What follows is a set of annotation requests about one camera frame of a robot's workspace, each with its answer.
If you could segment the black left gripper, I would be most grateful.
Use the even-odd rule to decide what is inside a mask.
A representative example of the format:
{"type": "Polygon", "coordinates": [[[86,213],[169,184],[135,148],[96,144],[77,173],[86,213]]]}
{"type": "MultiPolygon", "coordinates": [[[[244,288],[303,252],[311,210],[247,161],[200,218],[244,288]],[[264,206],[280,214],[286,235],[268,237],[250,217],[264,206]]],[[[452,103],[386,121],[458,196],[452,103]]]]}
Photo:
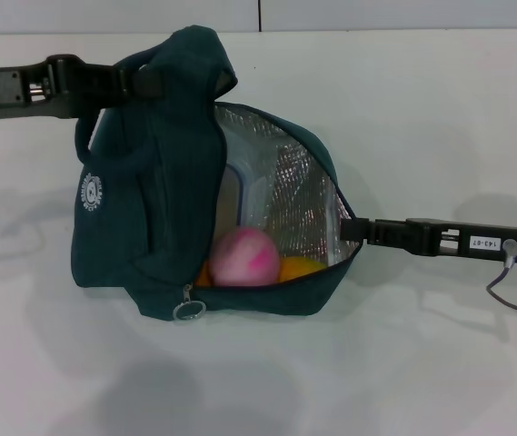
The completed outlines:
{"type": "Polygon", "coordinates": [[[38,64],[0,67],[0,120],[73,119],[164,94],[164,74],[144,66],[88,64],[67,54],[50,56],[38,64]]]}

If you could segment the pink toy peach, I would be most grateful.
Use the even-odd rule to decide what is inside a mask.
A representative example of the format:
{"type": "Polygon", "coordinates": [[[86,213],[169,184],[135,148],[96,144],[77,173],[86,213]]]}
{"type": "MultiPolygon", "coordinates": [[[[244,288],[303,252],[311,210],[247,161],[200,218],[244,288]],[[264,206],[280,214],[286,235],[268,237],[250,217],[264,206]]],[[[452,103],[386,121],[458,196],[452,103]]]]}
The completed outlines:
{"type": "Polygon", "coordinates": [[[277,282],[281,257],[264,231],[236,227],[217,240],[208,264],[215,286],[256,287],[277,282]]]}

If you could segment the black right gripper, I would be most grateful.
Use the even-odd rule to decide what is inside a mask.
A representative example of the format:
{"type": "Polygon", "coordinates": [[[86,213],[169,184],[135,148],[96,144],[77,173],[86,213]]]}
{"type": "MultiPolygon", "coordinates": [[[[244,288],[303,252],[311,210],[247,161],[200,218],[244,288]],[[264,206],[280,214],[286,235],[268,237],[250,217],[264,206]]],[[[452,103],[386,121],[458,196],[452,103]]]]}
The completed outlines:
{"type": "Polygon", "coordinates": [[[403,222],[355,218],[341,220],[340,239],[358,243],[366,241],[370,245],[391,248],[404,248],[406,245],[407,252],[427,257],[503,262],[506,251],[502,244],[508,240],[517,242],[517,227],[429,219],[403,222]],[[410,243],[407,243],[408,230],[412,234],[410,243]]]}

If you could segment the clear lunch box blue rim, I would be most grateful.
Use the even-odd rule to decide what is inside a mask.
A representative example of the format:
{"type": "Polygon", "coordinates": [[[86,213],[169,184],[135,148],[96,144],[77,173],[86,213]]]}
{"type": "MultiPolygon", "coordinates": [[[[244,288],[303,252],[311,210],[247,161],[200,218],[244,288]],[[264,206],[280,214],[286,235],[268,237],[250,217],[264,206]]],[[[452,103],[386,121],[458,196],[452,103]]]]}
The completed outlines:
{"type": "Polygon", "coordinates": [[[265,228],[278,158],[268,140],[228,129],[224,134],[227,160],[216,205],[216,237],[236,226],[265,228]]]}

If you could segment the yellow toy banana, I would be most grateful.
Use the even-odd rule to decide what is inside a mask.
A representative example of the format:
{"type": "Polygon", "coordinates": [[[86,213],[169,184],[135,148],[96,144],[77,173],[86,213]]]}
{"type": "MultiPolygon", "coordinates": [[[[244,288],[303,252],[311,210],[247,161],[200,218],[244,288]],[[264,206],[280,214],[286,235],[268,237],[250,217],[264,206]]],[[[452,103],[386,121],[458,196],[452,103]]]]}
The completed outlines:
{"type": "MultiPolygon", "coordinates": [[[[326,265],[318,261],[300,256],[284,257],[281,260],[278,282],[287,282],[299,277],[319,272],[326,268],[326,265]]],[[[194,281],[197,287],[212,287],[213,281],[209,272],[209,264],[204,262],[198,277],[194,281]]]]}

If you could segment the dark teal insulated lunch bag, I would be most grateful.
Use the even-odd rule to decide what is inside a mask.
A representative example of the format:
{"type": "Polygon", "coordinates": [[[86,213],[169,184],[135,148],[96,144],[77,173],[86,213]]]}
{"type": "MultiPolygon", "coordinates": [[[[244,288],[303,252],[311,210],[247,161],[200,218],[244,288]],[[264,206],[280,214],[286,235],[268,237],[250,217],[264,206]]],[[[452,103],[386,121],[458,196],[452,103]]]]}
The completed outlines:
{"type": "Polygon", "coordinates": [[[75,283],[121,287],[142,315],[164,321],[207,311],[319,312],[361,248],[340,237],[353,210],[319,138],[257,108],[222,101],[237,78],[211,28],[188,26],[120,66],[160,74],[164,95],[77,122],[84,168],[75,198],[75,283]],[[321,271],[271,286],[195,284],[214,238],[226,160],[235,152],[265,182],[247,200],[259,224],[281,254],[319,261],[321,271]]]}

